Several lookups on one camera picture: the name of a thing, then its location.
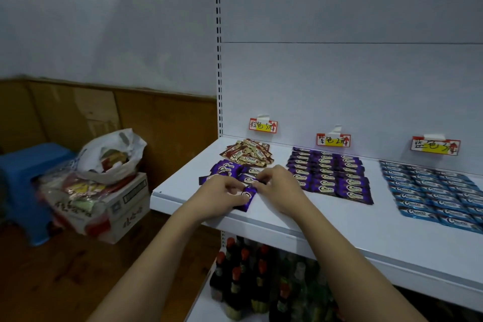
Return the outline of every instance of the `right hand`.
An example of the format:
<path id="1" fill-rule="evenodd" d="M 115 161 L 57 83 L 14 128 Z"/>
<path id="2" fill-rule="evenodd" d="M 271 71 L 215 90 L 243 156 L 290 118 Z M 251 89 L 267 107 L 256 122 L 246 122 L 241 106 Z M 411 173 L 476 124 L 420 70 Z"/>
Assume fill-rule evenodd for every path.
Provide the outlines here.
<path id="1" fill-rule="evenodd" d="M 265 168 L 257 175 L 257 179 L 270 181 L 266 185 L 255 182 L 252 186 L 258 193 L 267 197 L 277 210 L 292 218 L 305 205 L 305 201 L 310 203 L 292 173 L 281 165 Z"/>

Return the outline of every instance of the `blue plastic stool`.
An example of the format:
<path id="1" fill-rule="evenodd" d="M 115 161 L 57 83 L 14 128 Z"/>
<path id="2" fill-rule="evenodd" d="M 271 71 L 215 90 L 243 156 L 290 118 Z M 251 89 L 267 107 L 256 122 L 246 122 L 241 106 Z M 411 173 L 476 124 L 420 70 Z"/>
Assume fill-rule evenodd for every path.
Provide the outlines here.
<path id="1" fill-rule="evenodd" d="M 49 206 L 35 196 L 31 180 L 74 157 L 72 151 L 56 143 L 0 156 L 0 175 L 8 189 L 7 219 L 24 228 L 31 246 L 40 246 L 50 239 L 47 226 L 52 220 Z"/>

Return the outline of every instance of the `white wall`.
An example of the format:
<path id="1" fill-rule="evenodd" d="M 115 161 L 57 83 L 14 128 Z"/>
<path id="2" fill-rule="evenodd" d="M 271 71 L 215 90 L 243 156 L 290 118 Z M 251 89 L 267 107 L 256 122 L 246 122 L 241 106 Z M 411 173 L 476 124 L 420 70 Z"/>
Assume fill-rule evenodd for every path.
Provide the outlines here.
<path id="1" fill-rule="evenodd" d="M 0 76 L 214 95 L 214 0 L 0 0 Z"/>

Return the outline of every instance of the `handwritten price tag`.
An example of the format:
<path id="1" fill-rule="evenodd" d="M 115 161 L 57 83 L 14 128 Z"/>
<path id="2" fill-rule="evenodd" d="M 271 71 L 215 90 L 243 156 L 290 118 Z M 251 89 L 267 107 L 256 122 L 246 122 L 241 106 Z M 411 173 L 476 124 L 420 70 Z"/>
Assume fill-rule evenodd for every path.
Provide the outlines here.
<path id="1" fill-rule="evenodd" d="M 317 134 L 317 145 L 348 148 L 351 146 L 351 136 L 348 134 Z"/>
<path id="2" fill-rule="evenodd" d="M 423 136 L 413 136 L 411 150 L 427 153 L 458 155 L 461 140 L 426 140 Z"/>
<path id="3" fill-rule="evenodd" d="M 268 121 L 268 123 L 261 123 L 256 118 L 250 119 L 250 130 L 264 131 L 266 133 L 276 134 L 278 129 L 278 121 Z"/>

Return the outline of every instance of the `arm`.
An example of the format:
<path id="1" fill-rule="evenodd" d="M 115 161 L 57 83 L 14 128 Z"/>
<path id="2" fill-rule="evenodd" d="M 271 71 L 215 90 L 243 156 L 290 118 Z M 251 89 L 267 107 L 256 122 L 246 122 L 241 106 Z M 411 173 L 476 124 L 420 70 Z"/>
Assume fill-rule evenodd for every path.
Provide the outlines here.
<path id="1" fill-rule="evenodd" d="M 255 187 L 300 227 L 347 320 L 426 321 L 311 203 L 290 172 L 275 166 L 258 179 L 271 179 L 270 184 Z"/>
<path id="2" fill-rule="evenodd" d="M 214 176 L 206 181 L 174 212 L 88 321 L 159 321 L 191 234 L 203 221 L 245 204 L 247 197 L 234 195 L 244 187 L 227 176 Z"/>

